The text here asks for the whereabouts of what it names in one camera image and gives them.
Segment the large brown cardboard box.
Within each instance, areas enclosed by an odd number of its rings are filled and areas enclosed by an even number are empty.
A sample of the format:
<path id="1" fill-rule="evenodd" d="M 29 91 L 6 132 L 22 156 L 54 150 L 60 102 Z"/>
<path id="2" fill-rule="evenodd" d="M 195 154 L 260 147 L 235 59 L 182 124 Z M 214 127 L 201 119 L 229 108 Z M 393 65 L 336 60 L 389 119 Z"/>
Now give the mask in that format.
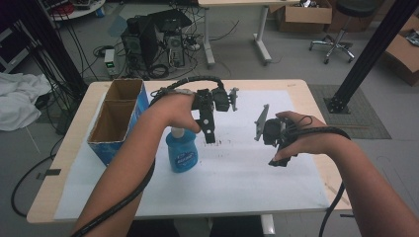
<path id="1" fill-rule="evenodd" d="M 387 67 L 412 87 L 419 87 L 419 45 L 406 37 L 416 32 L 419 17 L 412 15 L 385 51 Z"/>

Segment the blue plastic bottle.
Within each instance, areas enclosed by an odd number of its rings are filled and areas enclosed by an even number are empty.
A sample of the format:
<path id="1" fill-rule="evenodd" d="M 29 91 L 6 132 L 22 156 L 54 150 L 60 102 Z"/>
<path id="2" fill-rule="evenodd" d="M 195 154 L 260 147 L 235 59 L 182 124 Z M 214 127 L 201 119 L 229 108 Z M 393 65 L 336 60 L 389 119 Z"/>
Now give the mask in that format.
<path id="1" fill-rule="evenodd" d="M 184 128 L 172 127 L 166 136 L 168 156 L 172 171 L 183 173 L 198 163 L 198 150 L 195 144 L 196 135 Z"/>

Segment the black aluminium post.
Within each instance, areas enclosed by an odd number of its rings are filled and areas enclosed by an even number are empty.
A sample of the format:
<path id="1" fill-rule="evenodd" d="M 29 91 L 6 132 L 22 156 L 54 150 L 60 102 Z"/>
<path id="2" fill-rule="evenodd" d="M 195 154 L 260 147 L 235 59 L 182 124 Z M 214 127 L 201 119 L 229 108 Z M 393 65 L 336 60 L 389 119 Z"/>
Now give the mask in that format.
<path id="1" fill-rule="evenodd" d="M 418 7 L 419 0 L 395 0 L 337 92 L 326 100 L 330 114 L 347 112 L 355 92 Z"/>

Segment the white power supply unit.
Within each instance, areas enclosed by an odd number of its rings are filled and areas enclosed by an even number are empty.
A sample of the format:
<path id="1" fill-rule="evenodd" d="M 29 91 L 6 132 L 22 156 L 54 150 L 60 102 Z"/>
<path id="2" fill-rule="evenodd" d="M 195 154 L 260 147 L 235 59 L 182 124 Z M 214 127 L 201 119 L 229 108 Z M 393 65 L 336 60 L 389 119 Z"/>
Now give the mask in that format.
<path id="1" fill-rule="evenodd" d="M 105 50 L 104 63 L 108 73 L 111 76 L 115 76 L 118 74 L 118 68 L 115 62 L 115 51 L 113 49 Z"/>

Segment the person's right hand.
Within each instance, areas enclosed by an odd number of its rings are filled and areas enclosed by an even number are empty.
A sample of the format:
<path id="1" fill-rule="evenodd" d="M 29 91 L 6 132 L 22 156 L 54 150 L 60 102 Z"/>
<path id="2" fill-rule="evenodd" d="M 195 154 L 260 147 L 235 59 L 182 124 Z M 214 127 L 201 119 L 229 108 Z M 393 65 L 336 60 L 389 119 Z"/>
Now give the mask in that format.
<path id="1" fill-rule="evenodd" d="M 285 111 L 276 113 L 277 118 L 287 118 L 293 121 L 298 126 L 303 127 L 323 127 L 325 123 L 320 121 L 316 117 L 302 115 L 292 111 Z M 285 158 L 292 157 L 299 153 L 309 154 L 325 154 L 327 147 L 325 145 L 326 140 L 331 137 L 330 133 L 312 133 L 300 136 L 295 142 L 286 148 L 279 150 L 273 161 L 280 161 Z"/>

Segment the person's left hand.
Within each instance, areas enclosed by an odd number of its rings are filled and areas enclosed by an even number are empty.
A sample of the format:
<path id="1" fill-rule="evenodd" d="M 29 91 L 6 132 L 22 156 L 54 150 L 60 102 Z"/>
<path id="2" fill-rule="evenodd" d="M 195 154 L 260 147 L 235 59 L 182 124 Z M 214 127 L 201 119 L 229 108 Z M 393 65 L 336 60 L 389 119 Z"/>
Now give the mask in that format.
<path id="1" fill-rule="evenodd" d="M 153 104 L 150 111 L 163 127 L 186 128 L 198 133 L 201 128 L 192 116 L 194 99 L 194 95 L 170 94 Z"/>

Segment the black office chair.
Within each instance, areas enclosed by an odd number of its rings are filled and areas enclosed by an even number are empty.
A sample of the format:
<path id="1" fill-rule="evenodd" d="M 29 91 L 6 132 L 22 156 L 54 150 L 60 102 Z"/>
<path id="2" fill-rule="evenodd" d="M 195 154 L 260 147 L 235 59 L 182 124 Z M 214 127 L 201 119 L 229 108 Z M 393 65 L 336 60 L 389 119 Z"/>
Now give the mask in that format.
<path id="1" fill-rule="evenodd" d="M 355 59 L 355 55 L 350 51 L 352 44 L 350 42 L 342 42 L 342 38 L 348 32 L 348 27 L 353 18 L 370 17 L 376 10 L 377 4 L 375 0 L 337 0 L 336 9 L 347 17 L 345 24 L 341 27 L 340 32 L 335 38 L 326 35 L 322 40 L 313 40 L 309 45 L 312 50 L 315 45 L 328 45 L 329 50 L 325 54 L 323 63 L 328 64 L 330 55 L 339 49 L 348 56 L 348 62 L 351 63 Z"/>

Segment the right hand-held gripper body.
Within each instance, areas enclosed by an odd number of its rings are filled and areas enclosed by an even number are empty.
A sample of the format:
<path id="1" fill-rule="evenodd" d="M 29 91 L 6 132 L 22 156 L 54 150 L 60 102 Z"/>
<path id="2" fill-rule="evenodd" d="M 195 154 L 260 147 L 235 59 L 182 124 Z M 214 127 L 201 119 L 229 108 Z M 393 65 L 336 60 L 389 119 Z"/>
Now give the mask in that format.
<path id="1" fill-rule="evenodd" d="M 267 119 L 269 104 L 263 106 L 263 111 L 255 121 L 256 133 L 254 139 L 259 141 L 263 138 L 265 145 L 274 147 L 286 147 L 294 142 L 291 135 L 293 122 L 288 118 Z"/>

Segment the blue cardboard box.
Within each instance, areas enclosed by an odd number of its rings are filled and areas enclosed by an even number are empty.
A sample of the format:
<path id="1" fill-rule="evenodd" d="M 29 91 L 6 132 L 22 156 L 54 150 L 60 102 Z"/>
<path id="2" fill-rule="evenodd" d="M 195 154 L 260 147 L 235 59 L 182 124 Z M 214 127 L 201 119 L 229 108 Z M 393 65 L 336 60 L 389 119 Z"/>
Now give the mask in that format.
<path id="1" fill-rule="evenodd" d="M 148 107 L 142 80 L 116 79 L 111 83 L 87 138 L 88 145 L 105 166 L 111 163 Z"/>

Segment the grey floor mat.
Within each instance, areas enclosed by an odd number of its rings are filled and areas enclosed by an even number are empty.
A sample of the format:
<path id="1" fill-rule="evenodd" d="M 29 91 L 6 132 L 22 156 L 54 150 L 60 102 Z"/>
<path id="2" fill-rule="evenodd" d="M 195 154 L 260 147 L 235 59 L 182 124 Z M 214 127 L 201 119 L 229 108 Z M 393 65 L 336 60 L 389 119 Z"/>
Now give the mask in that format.
<path id="1" fill-rule="evenodd" d="M 343 129 L 355 139 L 391 139 L 361 89 L 355 92 L 343 112 L 332 114 L 327 109 L 327 102 L 337 92 L 339 85 L 309 84 L 308 88 L 327 124 Z"/>

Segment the white cloth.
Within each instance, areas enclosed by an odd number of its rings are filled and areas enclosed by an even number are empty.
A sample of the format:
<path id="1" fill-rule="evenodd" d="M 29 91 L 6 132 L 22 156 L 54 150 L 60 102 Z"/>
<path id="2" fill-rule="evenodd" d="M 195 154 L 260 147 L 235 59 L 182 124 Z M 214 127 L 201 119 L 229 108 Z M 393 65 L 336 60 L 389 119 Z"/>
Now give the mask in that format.
<path id="1" fill-rule="evenodd" d="M 13 131 L 37 120 L 42 113 L 36 101 L 50 91 L 43 74 L 0 72 L 0 130 Z"/>

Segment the round white table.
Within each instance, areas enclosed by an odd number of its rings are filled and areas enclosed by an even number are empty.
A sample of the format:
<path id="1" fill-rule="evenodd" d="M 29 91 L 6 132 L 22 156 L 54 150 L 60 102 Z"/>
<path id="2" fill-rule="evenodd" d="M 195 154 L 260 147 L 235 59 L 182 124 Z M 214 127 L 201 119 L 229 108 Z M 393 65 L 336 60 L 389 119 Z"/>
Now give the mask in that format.
<path id="1" fill-rule="evenodd" d="M 53 21 L 66 21 L 95 13 L 103 17 L 106 0 L 41 0 Z"/>

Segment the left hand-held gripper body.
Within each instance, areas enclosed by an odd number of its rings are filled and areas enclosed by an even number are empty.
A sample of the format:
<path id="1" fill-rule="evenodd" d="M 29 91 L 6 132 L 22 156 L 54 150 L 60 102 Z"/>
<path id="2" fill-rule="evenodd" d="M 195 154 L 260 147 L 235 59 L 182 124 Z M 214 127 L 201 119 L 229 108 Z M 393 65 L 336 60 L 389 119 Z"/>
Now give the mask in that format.
<path id="1" fill-rule="evenodd" d="M 198 90 L 192 104 L 192 110 L 200 113 L 213 113 L 213 111 L 227 112 L 232 109 L 237 110 L 238 88 L 233 88 L 227 93 L 223 88 Z"/>

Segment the black computer tower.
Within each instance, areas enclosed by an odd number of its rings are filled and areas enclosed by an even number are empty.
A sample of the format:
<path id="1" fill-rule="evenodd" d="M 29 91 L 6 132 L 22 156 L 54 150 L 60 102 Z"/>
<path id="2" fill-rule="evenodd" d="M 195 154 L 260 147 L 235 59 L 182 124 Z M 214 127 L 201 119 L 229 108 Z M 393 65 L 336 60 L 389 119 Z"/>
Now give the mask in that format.
<path id="1" fill-rule="evenodd" d="M 121 39 L 126 51 L 127 65 L 132 69 L 150 69 L 162 48 L 167 53 L 164 36 L 179 34 L 192 21 L 181 11 L 172 9 L 126 20 Z"/>

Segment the open brown cardboard box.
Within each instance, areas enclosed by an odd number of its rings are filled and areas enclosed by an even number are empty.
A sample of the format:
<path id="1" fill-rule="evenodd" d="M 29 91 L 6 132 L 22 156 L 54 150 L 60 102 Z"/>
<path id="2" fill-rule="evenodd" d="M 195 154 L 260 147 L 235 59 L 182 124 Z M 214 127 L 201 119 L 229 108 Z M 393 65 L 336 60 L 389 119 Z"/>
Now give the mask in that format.
<path id="1" fill-rule="evenodd" d="M 314 7 L 288 5 L 277 11 L 278 30 L 282 33 L 319 34 L 332 21 L 328 0 L 313 0 Z"/>

